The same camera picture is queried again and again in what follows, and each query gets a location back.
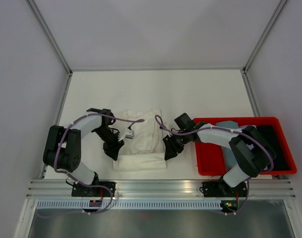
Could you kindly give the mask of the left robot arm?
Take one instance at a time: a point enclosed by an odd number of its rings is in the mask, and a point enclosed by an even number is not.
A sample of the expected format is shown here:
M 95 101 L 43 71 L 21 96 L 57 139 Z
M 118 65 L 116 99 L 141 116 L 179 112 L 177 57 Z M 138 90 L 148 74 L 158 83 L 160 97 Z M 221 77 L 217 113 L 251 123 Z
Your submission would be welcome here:
M 90 133 L 97 134 L 103 141 L 103 152 L 117 161 L 124 142 L 119 140 L 119 130 L 110 127 L 115 122 L 110 109 L 90 108 L 68 126 L 51 126 L 43 154 L 44 164 L 83 185 L 83 191 L 89 196 L 96 196 L 100 192 L 99 177 L 81 161 L 81 140 Z

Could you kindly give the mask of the white t shirt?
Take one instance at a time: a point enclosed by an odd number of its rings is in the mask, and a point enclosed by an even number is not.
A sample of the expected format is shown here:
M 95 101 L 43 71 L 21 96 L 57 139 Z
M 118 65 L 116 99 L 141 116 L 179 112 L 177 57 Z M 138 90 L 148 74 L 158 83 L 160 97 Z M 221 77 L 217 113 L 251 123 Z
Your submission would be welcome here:
M 144 120 L 131 127 L 134 138 L 123 140 L 124 146 L 119 151 L 118 160 L 113 162 L 116 172 L 156 171 L 167 168 L 163 133 L 155 122 L 155 115 L 161 115 L 161 110 L 123 111 L 116 114 L 116 117 L 121 119 Z

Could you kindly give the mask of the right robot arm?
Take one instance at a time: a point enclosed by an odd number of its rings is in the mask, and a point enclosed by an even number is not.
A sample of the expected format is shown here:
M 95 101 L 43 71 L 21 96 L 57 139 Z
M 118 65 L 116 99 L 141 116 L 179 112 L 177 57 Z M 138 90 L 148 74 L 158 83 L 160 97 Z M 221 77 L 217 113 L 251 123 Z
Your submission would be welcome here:
M 247 184 L 265 169 L 274 167 L 275 151 L 252 125 L 245 128 L 220 127 L 207 122 L 195 122 L 183 113 L 175 119 L 179 130 L 174 132 L 166 128 L 159 115 L 155 116 L 155 121 L 161 130 L 169 133 L 163 138 L 165 160 L 175 158 L 190 142 L 210 143 L 232 151 L 237 163 L 218 180 L 219 192 L 224 196 L 231 195 L 238 185 Z

